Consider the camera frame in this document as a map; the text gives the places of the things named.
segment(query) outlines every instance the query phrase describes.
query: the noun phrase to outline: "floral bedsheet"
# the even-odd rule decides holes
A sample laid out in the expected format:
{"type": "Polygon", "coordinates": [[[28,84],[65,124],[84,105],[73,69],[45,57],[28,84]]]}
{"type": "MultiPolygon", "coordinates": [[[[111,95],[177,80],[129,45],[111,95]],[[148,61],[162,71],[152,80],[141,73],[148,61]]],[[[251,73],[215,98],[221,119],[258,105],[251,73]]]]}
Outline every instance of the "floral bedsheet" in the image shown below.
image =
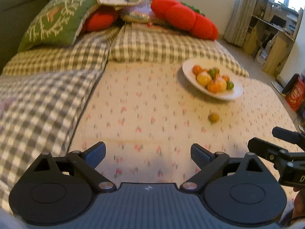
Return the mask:
{"type": "MultiPolygon", "coordinates": [[[[203,94],[184,77],[181,65],[110,62],[87,104],[70,150],[105,142],[105,159],[96,168],[117,186],[121,182],[175,182],[179,186],[200,169],[190,146],[243,157],[247,142],[259,137],[289,151],[297,146],[275,139],[275,126],[295,131],[271,87],[238,77],[244,93],[235,101],[203,94]],[[220,121],[211,124],[210,112],[220,121]]],[[[272,163],[263,161],[279,177],[272,163]]],[[[284,188],[289,204],[295,197],[284,188]]]]}

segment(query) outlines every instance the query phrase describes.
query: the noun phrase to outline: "small round fruit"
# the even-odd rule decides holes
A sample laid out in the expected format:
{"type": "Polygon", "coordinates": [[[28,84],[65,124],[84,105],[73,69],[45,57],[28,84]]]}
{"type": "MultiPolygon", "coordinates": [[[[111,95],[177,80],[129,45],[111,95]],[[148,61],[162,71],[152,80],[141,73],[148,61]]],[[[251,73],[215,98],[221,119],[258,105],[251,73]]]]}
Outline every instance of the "small round fruit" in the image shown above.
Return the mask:
{"type": "Polygon", "coordinates": [[[211,83],[208,84],[208,91],[217,94],[219,92],[220,89],[220,85],[219,82],[217,81],[212,81],[211,83]]]}
{"type": "Polygon", "coordinates": [[[202,72],[202,68],[199,65],[194,65],[192,71],[197,76],[202,72]]]}
{"type": "Polygon", "coordinates": [[[208,116],[209,121],[211,121],[211,123],[217,123],[220,120],[219,114],[217,113],[211,113],[208,116]]]}
{"type": "Polygon", "coordinates": [[[200,83],[203,87],[206,87],[211,81],[211,76],[206,72],[201,72],[197,76],[197,82],[200,83]]]}
{"type": "Polygon", "coordinates": [[[217,70],[216,69],[209,69],[208,74],[211,76],[212,79],[216,78],[217,70]]]}
{"type": "Polygon", "coordinates": [[[230,77],[228,75],[223,75],[222,78],[226,81],[229,82],[230,81],[230,77]]]}
{"type": "Polygon", "coordinates": [[[234,88],[234,83],[227,82],[227,90],[232,90],[234,88]]]}
{"type": "Polygon", "coordinates": [[[227,82],[223,78],[217,78],[217,82],[219,82],[219,92],[225,92],[227,89],[227,82]]]}

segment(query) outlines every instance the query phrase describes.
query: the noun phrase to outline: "gingham blanket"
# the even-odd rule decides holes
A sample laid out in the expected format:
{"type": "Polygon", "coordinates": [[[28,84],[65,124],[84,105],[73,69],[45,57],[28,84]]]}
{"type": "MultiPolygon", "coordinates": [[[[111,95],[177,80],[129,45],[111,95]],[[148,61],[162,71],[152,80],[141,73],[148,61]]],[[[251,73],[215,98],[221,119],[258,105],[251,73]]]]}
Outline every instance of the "gingham blanket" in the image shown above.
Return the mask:
{"type": "Polygon", "coordinates": [[[10,190],[41,152],[67,153],[100,74],[81,70],[0,76],[0,102],[16,98],[0,120],[0,207],[4,210],[10,212],[10,190]]]}
{"type": "Polygon", "coordinates": [[[188,34],[141,30],[127,24],[113,43],[108,60],[117,62],[183,63],[191,58],[207,58],[248,77],[234,57],[219,42],[193,38],[188,34]]]}
{"type": "Polygon", "coordinates": [[[50,71],[104,69],[110,45],[119,30],[112,26],[85,34],[69,47],[44,46],[20,52],[6,64],[2,74],[25,76],[50,71]]]}

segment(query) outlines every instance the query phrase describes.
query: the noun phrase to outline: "plush toy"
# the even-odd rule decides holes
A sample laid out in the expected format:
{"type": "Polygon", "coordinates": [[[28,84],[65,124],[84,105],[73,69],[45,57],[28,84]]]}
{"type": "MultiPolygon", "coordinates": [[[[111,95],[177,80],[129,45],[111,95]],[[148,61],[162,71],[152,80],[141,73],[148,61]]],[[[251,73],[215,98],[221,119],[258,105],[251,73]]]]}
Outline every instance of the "plush toy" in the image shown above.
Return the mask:
{"type": "Polygon", "coordinates": [[[155,15],[168,21],[174,27],[188,31],[191,35],[204,39],[216,40],[218,29],[198,9],[176,0],[153,0],[151,9],[155,15]]]}
{"type": "Polygon", "coordinates": [[[85,21],[80,34],[106,29],[117,20],[118,16],[119,12],[113,7],[101,6],[85,21]]]}

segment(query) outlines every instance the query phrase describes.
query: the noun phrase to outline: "red snack bag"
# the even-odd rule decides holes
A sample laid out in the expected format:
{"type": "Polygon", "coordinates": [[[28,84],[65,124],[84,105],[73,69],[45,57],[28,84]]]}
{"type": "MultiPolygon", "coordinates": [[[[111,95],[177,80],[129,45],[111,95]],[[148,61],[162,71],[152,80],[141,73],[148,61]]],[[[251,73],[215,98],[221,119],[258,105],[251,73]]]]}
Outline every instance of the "red snack bag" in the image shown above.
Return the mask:
{"type": "Polygon", "coordinates": [[[286,95],[286,101],[293,111],[297,111],[304,101],[305,84],[300,78],[293,86],[292,90],[286,95]]]}

